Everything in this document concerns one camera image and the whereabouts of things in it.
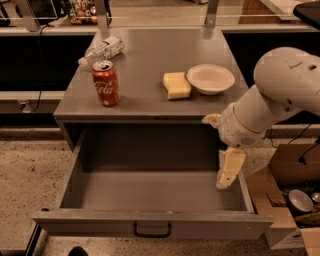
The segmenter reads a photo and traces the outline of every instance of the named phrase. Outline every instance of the white paper plate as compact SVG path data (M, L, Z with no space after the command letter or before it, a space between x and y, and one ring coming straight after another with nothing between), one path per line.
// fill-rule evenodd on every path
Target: white paper plate
M200 93L205 95L217 94L234 84L234 76L228 69L213 64L191 68L187 73L187 79Z

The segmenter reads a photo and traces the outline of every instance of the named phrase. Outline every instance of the can label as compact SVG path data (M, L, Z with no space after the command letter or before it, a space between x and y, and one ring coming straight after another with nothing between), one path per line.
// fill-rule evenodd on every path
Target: can label
M117 104L120 94L113 63L108 60L96 62L93 65L92 76L100 103L108 107Z

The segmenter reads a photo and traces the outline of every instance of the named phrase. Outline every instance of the cardboard box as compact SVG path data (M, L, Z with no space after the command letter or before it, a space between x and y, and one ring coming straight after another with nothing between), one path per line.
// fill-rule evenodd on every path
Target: cardboard box
M247 178L248 189L258 214L270 214L274 223L265 233L271 249L305 247L308 255L320 255L320 228L298 228L286 207L279 186L305 181L320 183L320 145L279 145L270 163ZM306 164L300 163L303 155Z

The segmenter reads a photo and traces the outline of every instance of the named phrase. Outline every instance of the metal pole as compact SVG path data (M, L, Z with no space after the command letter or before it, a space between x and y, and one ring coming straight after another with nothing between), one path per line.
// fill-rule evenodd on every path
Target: metal pole
M98 0L94 2L97 10L97 18L98 18L98 27L99 29L106 28L107 25L107 15L106 15L106 6L104 4L104 0Z
M34 17L29 2L25 0L16 0L16 3L19 6L26 29L30 32L38 31L40 29L40 24Z
M209 0L208 2L207 15L205 21L205 25L208 28L214 28L216 26L218 2L219 0Z

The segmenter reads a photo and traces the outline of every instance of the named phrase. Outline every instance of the gray drawer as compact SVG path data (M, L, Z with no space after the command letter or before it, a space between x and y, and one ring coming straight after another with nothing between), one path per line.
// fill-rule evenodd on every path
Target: gray drawer
M216 189L217 144L201 124L88 126L59 204L33 219L58 235L256 239L272 217L254 213L242 173Z

